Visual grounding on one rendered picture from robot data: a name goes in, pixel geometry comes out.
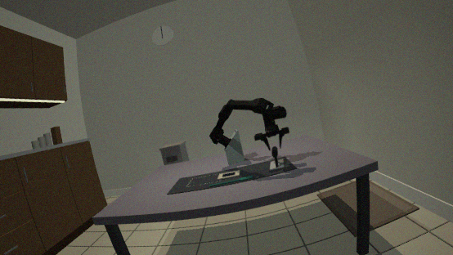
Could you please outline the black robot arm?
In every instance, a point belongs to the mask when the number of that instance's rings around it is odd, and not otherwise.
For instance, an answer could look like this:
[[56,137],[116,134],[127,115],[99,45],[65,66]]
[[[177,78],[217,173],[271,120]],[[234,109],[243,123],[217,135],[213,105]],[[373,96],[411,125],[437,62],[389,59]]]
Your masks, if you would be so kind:
[[[268,109],[266,110],[267,106],[269,105]],[[218,122],[217,125],[214,127],[212,132],[210,133],[209,137],[213,141],[214,144],[218,142],[225,146],[225,148],[230,143],[231,139],[227,138],[223,135],[224,130],[222,129],[223,124],[229,118],[232,110],[252,110],[254,113],[262,114],[263,121],[270,121],[273,119],[281,119],[285,118],[287,115],[286,109],[283,106],[273,107],[270,101],[264,98],[254,99],[252,101],[242,101],[242,100],[232,100],[230,99],[226,105],[224,105],[218,114]],[[276,133],[279,132],[278,125],[274,125],[271,123],[270,126],[265,126],[265,132],[267,137],[270,138],[272,136],[276,136]]]

